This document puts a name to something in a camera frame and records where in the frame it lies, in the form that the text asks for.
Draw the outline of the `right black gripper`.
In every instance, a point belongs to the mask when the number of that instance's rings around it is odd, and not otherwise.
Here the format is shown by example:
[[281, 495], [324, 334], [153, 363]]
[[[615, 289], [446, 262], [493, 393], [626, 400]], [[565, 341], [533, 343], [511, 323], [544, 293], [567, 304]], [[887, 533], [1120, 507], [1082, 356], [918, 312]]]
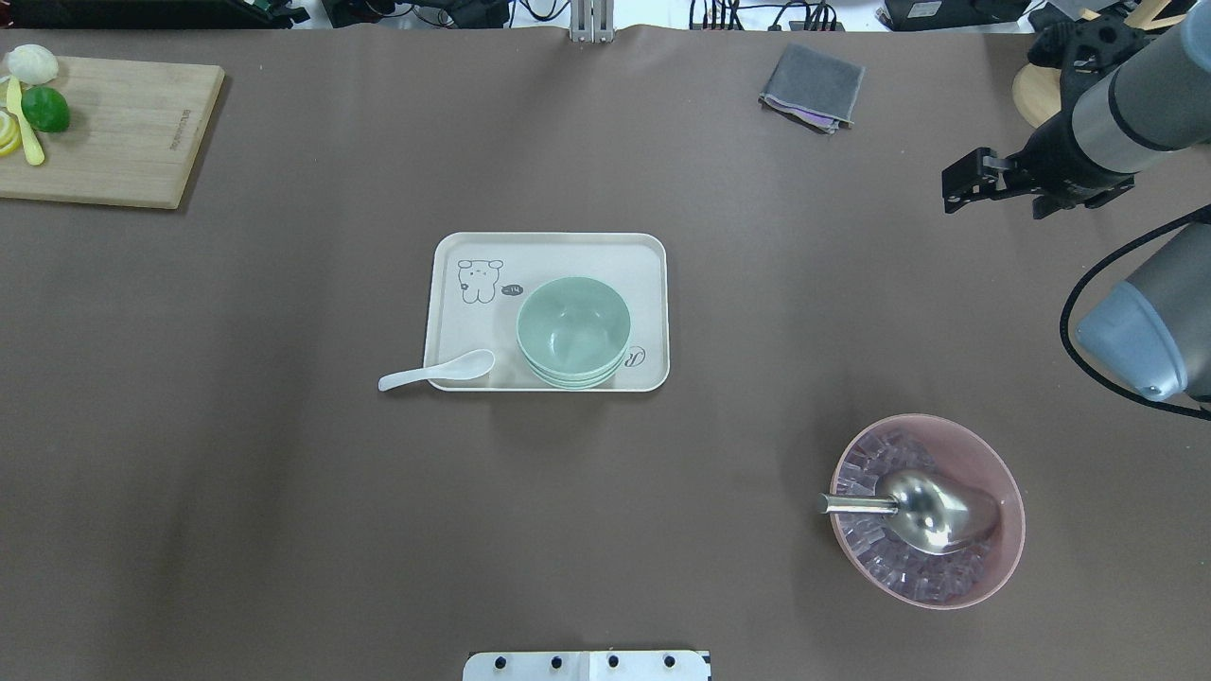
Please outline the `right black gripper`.
[[1025, 149], [1008, 158], [991, 148], [976, 148], [941, 172], [947, 214], [981, 200], [1032, 194], [1033, 218], [1043, 219], [1079, 205], [1098, 208], [1133, 185], [1133, 174], [1103, 168], [1081, 151], [1072, 130], [1072, 114], [1066, 111], [1043, 122]]

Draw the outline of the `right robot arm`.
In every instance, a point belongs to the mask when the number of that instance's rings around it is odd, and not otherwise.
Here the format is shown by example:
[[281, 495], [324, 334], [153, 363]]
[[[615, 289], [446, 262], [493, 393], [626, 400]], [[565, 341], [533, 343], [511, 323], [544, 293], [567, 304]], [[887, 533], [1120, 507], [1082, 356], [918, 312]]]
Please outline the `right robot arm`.
[[[941, 172], [945, 211], [1031, 198], [1039, 221], [1096, 210], [1136, 177], [1209, 142], [1206, 1], [1159, 36], [1123, 17], [1048, 25], [1033, 65], [1058, 70], [1058, 108], [1018, 151], [968, 151]], [[1144, 231], [1071, 288], [1060, 316], [1064, 353], [1110, 393], [1150, 410], [1209, 419], [1209, 207]]]

